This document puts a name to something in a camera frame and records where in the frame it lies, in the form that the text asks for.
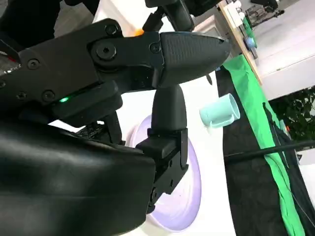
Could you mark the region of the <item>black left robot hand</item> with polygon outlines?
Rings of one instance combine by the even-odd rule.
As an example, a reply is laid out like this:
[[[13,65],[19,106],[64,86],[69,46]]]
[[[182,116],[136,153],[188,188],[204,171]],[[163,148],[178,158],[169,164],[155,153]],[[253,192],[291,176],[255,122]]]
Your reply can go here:
[[[146,0],[148,8],[156,8],[142,27],[143,31],[159,31],[167,17],[175,31],[192,31],[197,17],[218,4],[218,0]]]

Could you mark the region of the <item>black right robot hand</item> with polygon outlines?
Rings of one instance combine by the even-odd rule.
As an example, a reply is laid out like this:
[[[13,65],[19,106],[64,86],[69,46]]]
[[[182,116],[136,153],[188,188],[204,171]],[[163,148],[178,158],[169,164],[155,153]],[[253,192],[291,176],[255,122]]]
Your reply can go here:
[[[229,52],[200,32],[124,37],[113,19],[18,52],[0,86],[0,233],[139,227],[189,168],[180,85]]]

